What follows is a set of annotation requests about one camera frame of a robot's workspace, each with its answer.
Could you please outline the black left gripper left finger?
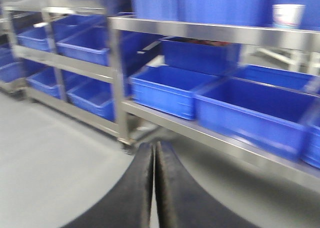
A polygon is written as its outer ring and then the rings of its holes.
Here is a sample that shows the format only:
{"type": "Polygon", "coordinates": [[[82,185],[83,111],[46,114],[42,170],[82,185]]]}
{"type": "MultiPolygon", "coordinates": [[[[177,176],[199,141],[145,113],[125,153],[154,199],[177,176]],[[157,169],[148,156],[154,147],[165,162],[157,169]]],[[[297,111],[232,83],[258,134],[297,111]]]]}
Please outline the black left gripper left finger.
{"type": "Polygon", "coordinates": [[[113,188],[65,228],[148,228],[153,195],[153,146],[142,143],[113,188]]]}

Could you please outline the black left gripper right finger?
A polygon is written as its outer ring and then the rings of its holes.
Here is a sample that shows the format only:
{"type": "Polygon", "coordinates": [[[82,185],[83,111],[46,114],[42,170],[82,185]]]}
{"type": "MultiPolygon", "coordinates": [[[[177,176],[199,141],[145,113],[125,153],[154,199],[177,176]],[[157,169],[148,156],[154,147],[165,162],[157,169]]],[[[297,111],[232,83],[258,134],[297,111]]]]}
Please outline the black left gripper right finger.
{"type": "Polygon", "coordinates": [[[171,144],[155,147],[155,197],[161,228],[254,228],[203,189],[171,144]]]}

